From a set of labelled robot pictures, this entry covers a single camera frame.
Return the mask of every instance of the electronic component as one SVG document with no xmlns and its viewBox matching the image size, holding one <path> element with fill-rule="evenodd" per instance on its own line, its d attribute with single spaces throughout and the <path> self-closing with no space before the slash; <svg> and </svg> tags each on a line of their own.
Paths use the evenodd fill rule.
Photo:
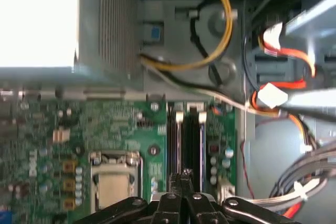
<svg viewBox="0 0 336 224">
<path fill-rule="evenodd" d="M 82 191 L 81 190 L 76 190 L 75 191 L 75 196 L 76 196 L 76 198 L 82 197 Z"/>
<path fill-rule="evenodd" d="M 91 213 L 130 196 L 141 196 L 142 158 L 137 152 L 90 153 Z"/>
<path fill-rule="evenodd" d="M 76 176 L 75 176 L 75 180 L 76 180 L 76 182 L 78 182 L 78 183 L 82 182 L 82 180 L 83 180 L 82 175 L 76 175 Z"/>
<path fill-rule="evenodd" d="M 63 191 L 75 191 L 76 181 L 74 179 L 65 179 L 63 181 Z"/>
<path fill-rule="evenodd" d="M 77 160 L 66 160 L 62 164 L 62 171 L 64 173 L 75 173 L 77 164 Z"/>
<path fill-rule="evenodd" d="M 47 191 L 49 191 L 51 188 L 52 188 L 52 185 L 53 183 L 49 180 L 47 180 L 45 183 L 41 184 L 39 186 L 39 192 L 41 194 L 45 194 Z"/>
<path fill-rule="evenodd" d="M 217 158 L 216 157 L 211 157 L 210 158 L 210 164 L 211 165 L 216 165 L 217 164 Z"/>
<path fill-rule="evenodd" d="M 45 157 L 48 155 L 48 149 L 42 148 L 39 150 L 40 157 Z"/>
<path fill-rule="evenodd" d="M 216 176 L 211 176 L 210 184 L 214 186 L 214 185 L 216 185 L 216 183 L 217 183 L 217 177 Z"/>
<path fill-rule="evenodd" d="M 63 201 L 63 210 L 72 211 L 76 208 L 76 202 L 73 198 L 67 198 Z"/>
<path fill-rule="evenodd" d="M 76 174 L 81 175 L 83 173 L 83 168 L 82 167 L 76 167 Z"/>
<path fill-rule="evenodd" d="M 233 158 L 234 154 L 235 153 L 234 153 L 233 149 L 231 149 L 231 148 L 225 149 L 225 156 L 226 156 L 226 158 Z"/>
<path fill-rule="evenodd" d="M 231 165 L 231 160 L 229 160 L 229 159 L 223 159 L 222 160 L 223 168 L 228 169 L 228 168 L 230 168 L 230 165 Z"/>
<path fill-rule="evenodd" d="M 70 129 L 59 128 L 52 133 L 54 144 L 61 144 L 70 140 Z"/>
<path fill-rule="evenodd" d="M 215 176 L 217 174 L 217 167 L 216 166 L 211 167 L 210 174 L 213 175 L 213 176 Z"/>
<path fill-rule="evenodd" d="M 76 206 L 82 205 L 82 199 L 81 198 L 76 198 L 75 199 L 75 204 L 76 204 Z"/>
<path fill-rule="evenodd" d="M 220 142 L 218 141 L 210 141 L 208 144 L 208 152 L 209 155 L 219 155 L 220 153 Z"/>
</svg>

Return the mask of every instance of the screw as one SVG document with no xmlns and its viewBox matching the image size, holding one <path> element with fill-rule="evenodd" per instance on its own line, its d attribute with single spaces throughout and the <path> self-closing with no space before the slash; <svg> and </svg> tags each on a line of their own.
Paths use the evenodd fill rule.
<svg viewBox="0 0 336 224">
<path fill-rule="evenodd" d="M 168 199 L 175 199 L 176 196 L 174 194 L 168 194 Z"/>
<path fill-rule="evenodd" d="M 133 201 L 133 203 L 132 203 L 132 205 L 134 205 L 134 206 L 139 206 L 139 205 L 141 205 L 141 204 L 142 204 L 142 201 L 139 200 L 139 199 L 136 199 L 136 200 Z"/>
<path fill-rule="evenodd" d="M 159 104 L 157 102 L 152 102 L 151 103 L 151 110 L 156 112 L 159 110 Z"/>
<path fill-rule="evenodd" d="M 194 195 L 193 195 L 193 198 L 194 198 L 194 199 L 201 199 L 201 198 L 202 198 L 202 195 L 200 195 L 200 194 L 194 194 Z"/>
<path fill-rule="evenodd" d="M 188 168 L 183 169 L 183 173 L 186 175 L 189 175 L 191 172 L 192 172 L 191 169 L 188 169 Z"/>
<path fill-rule="evenodd" d="M 152 147 L 152 148 L 151 148 L 151 154 L 152 154 L 152 155 L 155 155 L 155 154 L 156 154 L 156 148 L 155 148 L 155 147 Z"/>
<path fill-rule="evenodd" d="M 238 206 L 238 201 L 236 201 L 236 200 L 234 200 L 234 199 L 231 199 L 231 200 L 229 200 L 229 204 L 230 204 L 231 206 Z"/>
</svg>

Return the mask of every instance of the metal panel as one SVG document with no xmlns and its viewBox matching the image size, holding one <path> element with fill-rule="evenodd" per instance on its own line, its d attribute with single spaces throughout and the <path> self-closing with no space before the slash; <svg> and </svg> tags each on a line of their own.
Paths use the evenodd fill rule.
<svg viewBox="0 0 336 224">
<path fill-rule="evenodd" d="M 122 73 L 139 67 L 138 0 L 100 0 L 99 52 L 104 64 Z"/>
<path fill-rule="evenodd" d="M 79 0 L 79 64 L 114 87 L 142 89 L 140 0 Z"/>
<path fill-rule="evenodd" d="M 146 0 L 144 5 L 150 8 L 152 12 L 145 15 L 148 21 L 163 21 L 164 22 L 164 45 L 145 46 L 143 51 L 154 57 L 160 57 L 164 60 L 177 63 L 186 63 L 202 59 L 202 56 L 196 47 L 190 41 L 190 24 L 189 20 L 181 20 L 175 17 L 175 9 L 178 7 L 195 7 L 202 0 Z M 223 57 L 216 62 L 216 66 L 223 74 L 227 73 L 228 66 L 232 71 L 227 80 L 227 85 L 224 86 L 225 91 L 244 100 L 242 87 L 242 66 L 241 66 L 241 8 L 242 1 L 232 0 L 232 8 L 238 11 L 238 18 L 234 20 L 234 29 L 230 44 L 225 51 Z M 220 4 L 214 4 L 205 7 L 200 13 L 200 20 L 196 24 L 196 30 L 200 36 L 205 49 L 210 53 L 219 43 L 219 38 L 212 35 L 208 28 L 208 21 L 210 17 L 216 13 L 221 12 L 223 8 Z M 208 68 L 201 68 L 197 70 L 175 72 L 177 77 L 186 81 L 212 84 L 208 77 Z M 145 91 L 153 91 L 156 88 L 157 92 L 164 91 L 166 85 L 147 84 L 144 83 Z"/>
</svg>

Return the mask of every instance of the white wire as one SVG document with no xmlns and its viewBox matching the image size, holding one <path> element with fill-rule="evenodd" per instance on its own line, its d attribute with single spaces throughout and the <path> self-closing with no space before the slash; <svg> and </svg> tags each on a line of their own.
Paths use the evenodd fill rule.
<svg viewBox="0 0 336 224">
<path fill-rule="evenodd" d="M 227 104 L 230 104 L 232 105 L 233 107 L 236 107 L 240 110 L 243 110 L 243 111 L 247 111 L 249 113 L 252 113 L 252 114 L 259 114 L 258 111 L 256 111 L 255 109 L 252 109 L 250 107 L 250 104 L 248 101 L 246 101 L 245 104 L 241 104 L 239 102 L 235 102 L 233 101 L 231 98 L 219 93 L 219 92 L 215 92 L 215 91 L 212 91 L 212 90 L 206 90 L 206 89 L 199 89 L 199 88 L 188 88 L 188 87 L 182 87 L 180 86 L 179 84 L 173 82 L 172 80 L 170 80 L 167 76 L 165 76 L 164 74 L 162 74 L 160 71 L 158 71 L 157 69 L 149 66 L 149 65 L 146 65 L 144 62 L 141 62 L 146 68 L 148 68 L 150 71 L 153 71 L 155 74 L 157 74 L 158 76 L 160 76 L 165 82 L 167 82 L 168 84 L 176 87 L 176 88 L 179 88 L 179 89 L 183 89 L 183 90 L 187 90 L 187 91 L 190 91 L 190 92 L 196 92 L 196 93 L 200 93 L 200 94 L 205 94 L 205 95 L 208 95 L 210 97 L 213 97 L 215 99 L 219 99 Z"/>
</svg>

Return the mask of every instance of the cable tie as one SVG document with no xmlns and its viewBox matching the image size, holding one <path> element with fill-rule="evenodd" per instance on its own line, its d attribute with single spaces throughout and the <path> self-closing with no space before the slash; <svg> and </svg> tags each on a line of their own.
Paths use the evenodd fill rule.
<svg viewBox="0 0 336 224">
<path fill-rule="evenodd" d="M 302 200 L 304 201 L 308 200 L 308 196 L 300 182 L 297 181 L 294 182 L 294 191 L 300 195 Z"/>
</svg>

